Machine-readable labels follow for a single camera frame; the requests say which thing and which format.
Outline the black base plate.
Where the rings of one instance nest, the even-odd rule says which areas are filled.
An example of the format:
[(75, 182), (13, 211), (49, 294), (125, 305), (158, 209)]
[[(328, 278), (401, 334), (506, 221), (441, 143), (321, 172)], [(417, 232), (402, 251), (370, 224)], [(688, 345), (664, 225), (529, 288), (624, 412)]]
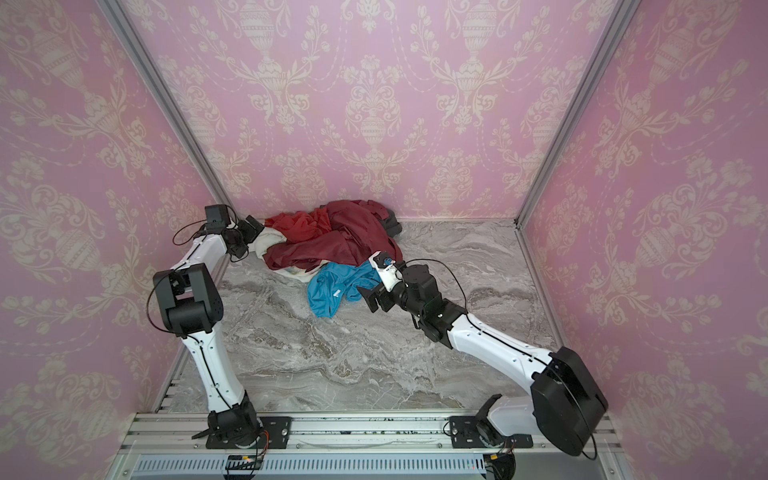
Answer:
[(475, 416), (450, 416), (444, 433), (450, 437), (454, 449), (495, 448), (497, 450), (532, 449), (529, 434), (503, 436), (487, 420)]
[(215, 420), (205, 435), (209, 450), (240, 449), (271, 452), (286, 450), (291, 437), (293, 418), (261, 416), (251, 420)]

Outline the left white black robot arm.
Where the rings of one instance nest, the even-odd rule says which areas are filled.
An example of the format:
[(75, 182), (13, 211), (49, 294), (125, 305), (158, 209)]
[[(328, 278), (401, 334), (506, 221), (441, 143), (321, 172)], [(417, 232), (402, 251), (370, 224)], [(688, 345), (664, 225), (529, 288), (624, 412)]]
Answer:
[(156, 330), (180, 339), (203, 382), (207, 427), (195, 434), (209, 448), (254, 448), (265, 428), (235, 374), (221, 338), (224, 304), (213, 274), (227, 262), (244, 259), (263, 225), (241, 219), (225, 204), (205, 208), (187, 252), (170, 269), (153, 275), (148, 298), (157, 302)]

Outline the aluminium front rail frame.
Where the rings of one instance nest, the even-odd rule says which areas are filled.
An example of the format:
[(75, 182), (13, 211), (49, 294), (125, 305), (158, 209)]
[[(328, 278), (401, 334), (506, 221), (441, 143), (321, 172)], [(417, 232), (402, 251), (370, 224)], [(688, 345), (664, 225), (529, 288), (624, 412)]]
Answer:
[(193, 436), (201, 413), (138, 414), (108, 471), (110, 479), (225, 479), (228, 455), (264, 459), (252, 479), (629, 479), (611, 422), (595, 445), (569, 456), (540, 434), (532, 449), (454, 449), (444, 433), (466, 410), (269, 413), (293, 418), (286, 450), (209, 450)]

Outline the dark maroon cloth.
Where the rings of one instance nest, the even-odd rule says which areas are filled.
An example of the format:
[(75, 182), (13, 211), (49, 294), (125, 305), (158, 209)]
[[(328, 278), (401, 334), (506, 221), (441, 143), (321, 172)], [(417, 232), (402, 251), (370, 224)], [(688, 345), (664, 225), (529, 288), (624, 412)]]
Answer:
[(386, 251), (401, 261), (402, 251), (395, 237), (390, 238), (380, 221), (387, 208), (373, 200), (337, 200), (321, 207), (328, 210), (332, 230), (313, 240), (270, 247), (263, 261), (271, 270), (295, 266), (304, 270), (317, 267), (323, 260), (361, 266), (379, 251)]

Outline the white shirt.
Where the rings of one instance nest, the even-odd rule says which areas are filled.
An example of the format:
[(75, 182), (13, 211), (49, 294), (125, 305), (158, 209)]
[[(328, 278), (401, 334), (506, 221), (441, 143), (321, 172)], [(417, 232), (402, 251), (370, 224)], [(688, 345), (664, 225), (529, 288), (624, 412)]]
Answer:
[[(249, 244), (249, 252), (255, 254), (257, 258), (263, 260), (267, 253), (267, 250), (278, 244), (286, 242), (286, 237), (273, 228), (265, 227), (255, 238), (253, 242)], [(321, 269), (328, 263), (327, 260), (323, 260), (317, 267), (304, 270), (295, 266), (289, 266), (287, 268), (274, 270), (274, 273), (292, 280), (296, 280), (305, 284), (311, 282), (311, 280), (321, 271)]]

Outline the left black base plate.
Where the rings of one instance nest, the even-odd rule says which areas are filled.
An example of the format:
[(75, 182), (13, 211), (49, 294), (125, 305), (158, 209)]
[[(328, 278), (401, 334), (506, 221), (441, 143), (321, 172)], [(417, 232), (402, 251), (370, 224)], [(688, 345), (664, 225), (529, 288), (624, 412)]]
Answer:
[(293, 418), (261, 416), (251, 420), (215, 420), (205, 435), (209, 450), (240, 449), (271, 452), (286, 450), (291, 437)]

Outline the dark grey cloth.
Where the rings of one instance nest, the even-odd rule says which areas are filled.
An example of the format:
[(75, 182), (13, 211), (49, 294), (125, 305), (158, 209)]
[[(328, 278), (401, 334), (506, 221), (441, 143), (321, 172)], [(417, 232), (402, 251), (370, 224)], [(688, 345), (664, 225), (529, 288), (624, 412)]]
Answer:
[(395, 213), (390, 209), (387, 210), (386, 217), (381, 220), (380, 223), (390, 238), (398, 236), (403, 231), (403, 226), (397, 219)]

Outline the left aluminium corner post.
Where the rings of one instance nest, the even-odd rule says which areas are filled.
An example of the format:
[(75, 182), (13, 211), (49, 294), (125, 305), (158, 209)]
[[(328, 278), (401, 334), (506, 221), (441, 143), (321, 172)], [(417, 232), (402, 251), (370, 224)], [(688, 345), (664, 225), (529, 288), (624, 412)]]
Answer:
[(97, 0), (96, 4), (115, 32), (117, 39), (130, 57), (139, 76), (213, 198), (218, 203), (233, 207), (234, 203), (230, 195), (206, 157), (202, 144), (195, 136), (191, 124), (187, 121), (179, 103), (164, 80), (159, 66), (152, 58), (138, 30), (129, 18), (127, 9), (120, 1)]

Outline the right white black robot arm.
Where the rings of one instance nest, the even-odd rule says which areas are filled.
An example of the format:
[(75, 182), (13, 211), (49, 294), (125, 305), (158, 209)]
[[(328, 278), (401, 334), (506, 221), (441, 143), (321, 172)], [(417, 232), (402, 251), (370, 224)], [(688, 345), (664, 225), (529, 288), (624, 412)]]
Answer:
[(384, 252), (369, 262), (380, 281), (359, 292), (371, 312), (400, 308), (430, 341), (485, 363), (527, 391), (526, 400), (494, 394), (485, 401), (472, 420), (481, 443), (509, 448), (517, 436), (534, 433), (574, 457), (597, 443), (609, 403), (577, 352), (537, 347), (489, 326), (445, 298), (424, 264), (396, 262)]

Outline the teal blue cloth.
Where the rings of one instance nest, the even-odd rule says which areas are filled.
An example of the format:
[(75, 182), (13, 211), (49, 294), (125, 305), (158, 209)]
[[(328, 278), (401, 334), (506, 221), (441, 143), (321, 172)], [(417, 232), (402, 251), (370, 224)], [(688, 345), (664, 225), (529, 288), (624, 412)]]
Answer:
[(380, 277), (370, 264), (355, 267), (328, 263), (309, 282), (309, 307), (316, 317), (332, 318), (343, 300), (357, 302), (362, 299), (358, 287), (372, 289), (379, 282)]

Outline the red cloth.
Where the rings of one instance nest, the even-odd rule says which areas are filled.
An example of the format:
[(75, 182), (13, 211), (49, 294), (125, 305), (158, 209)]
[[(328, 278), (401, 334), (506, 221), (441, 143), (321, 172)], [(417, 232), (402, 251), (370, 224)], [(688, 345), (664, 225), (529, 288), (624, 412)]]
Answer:
[(309, 212), (280, 213), (267, 218), (265, 226), (282, 233), (290, 243), (313, 240), (332, 230), (328, 210), (325, 207)]

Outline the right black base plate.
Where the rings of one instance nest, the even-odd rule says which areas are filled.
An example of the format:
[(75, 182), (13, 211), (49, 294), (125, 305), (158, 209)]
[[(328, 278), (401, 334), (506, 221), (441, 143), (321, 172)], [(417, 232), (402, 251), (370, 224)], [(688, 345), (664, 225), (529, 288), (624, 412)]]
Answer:
[(475, 416), (450, 416), (444, 433), (450, 437), (454, 449), (495, 448), (497, 450), (532, 449), (529, 434), (503, 436), (487, 420)]

